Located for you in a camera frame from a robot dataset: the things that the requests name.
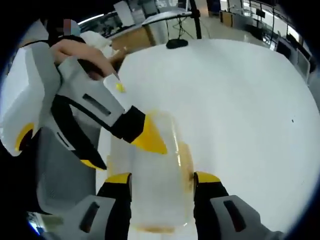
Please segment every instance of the white tabletop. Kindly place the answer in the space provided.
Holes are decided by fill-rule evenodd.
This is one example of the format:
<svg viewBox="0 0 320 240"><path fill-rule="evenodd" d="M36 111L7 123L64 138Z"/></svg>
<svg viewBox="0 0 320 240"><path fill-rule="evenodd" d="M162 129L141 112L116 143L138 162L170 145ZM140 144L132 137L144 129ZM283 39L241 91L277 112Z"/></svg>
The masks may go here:
<svg viewBox="0 0 320 240"><path fill-rule="evenodd" d="M193 40L130 54L119 77L133 105L175 117L196 171L217 175L271 230L292 226L320 172L320 115L283 55L244 42Z"/></svg>

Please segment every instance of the office floor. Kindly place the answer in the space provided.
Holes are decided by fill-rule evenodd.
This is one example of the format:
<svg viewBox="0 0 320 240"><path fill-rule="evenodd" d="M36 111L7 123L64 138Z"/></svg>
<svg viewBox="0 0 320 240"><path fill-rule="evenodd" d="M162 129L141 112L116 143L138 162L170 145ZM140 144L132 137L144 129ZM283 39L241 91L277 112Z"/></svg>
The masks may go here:
<svg viewBox="0 0 320 240"><path fill-rule="evenodd" d="M238 30L232 27L225 26L220 22L219 17L209 16L208 7L206 0L195 0L197 8L200 11L200 26L201 35L203 39L230 39L236 41L247 42L251 44L256 44L263 47L269 47L264 42L253 37L249 32ZM179 25L177 19L172 19L167 21L169 29L170 39L177 38L179 36ZM182 22L183 28L196 39L196 29L195 22L192 18L187 17ZM187 33L184 33L182 39L192 39L192 37Z"/></svg>

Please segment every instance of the desk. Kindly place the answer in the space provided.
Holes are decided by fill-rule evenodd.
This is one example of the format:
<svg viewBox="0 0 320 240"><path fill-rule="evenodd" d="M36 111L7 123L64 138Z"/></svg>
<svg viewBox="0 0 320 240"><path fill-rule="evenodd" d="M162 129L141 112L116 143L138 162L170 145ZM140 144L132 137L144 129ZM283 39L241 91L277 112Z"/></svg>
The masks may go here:
<svg viewBox="0 0 320 240"><path fill-rule="evenodd" d="M191 40L128 55L119 77L133 105L175 117L195 171L220 177L271 230L292 226L320 172L320 115L283 55L239 41ZM106 159L103 138L105 131Z"/></svg>

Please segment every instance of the white table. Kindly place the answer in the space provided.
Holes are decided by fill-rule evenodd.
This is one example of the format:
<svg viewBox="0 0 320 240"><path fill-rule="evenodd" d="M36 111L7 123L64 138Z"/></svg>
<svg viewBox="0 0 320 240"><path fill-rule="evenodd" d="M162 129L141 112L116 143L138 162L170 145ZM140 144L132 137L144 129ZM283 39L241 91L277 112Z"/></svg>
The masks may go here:
<svg viewBox="0 0 320 240"><path fill-rule="evenodd" d="M244 42L193 40L130 54L119 76L136 107L176 118L196 171L220 177L271 230L292 226L320 172L320 115L283 55ZM107 138L102 131L104 158Z"/></svg>

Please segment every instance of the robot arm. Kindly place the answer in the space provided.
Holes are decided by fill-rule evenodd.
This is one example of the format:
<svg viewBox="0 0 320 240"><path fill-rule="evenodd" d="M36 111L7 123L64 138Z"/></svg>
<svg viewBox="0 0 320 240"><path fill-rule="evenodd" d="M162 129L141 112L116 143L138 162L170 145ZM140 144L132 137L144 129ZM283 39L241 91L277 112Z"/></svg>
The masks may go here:
<svg viewBox="0 0 320 240"><path fill-rule="evenodd" d="M17 156L40 128L47 127L84 164L107 169L74 120L70 105L119 139L145 151L167 153L157 128L147 115L129 104L116 76L93 81L73 56L56 68L51 49L44 42L19 49L1 88L3 145Z"/></svg>

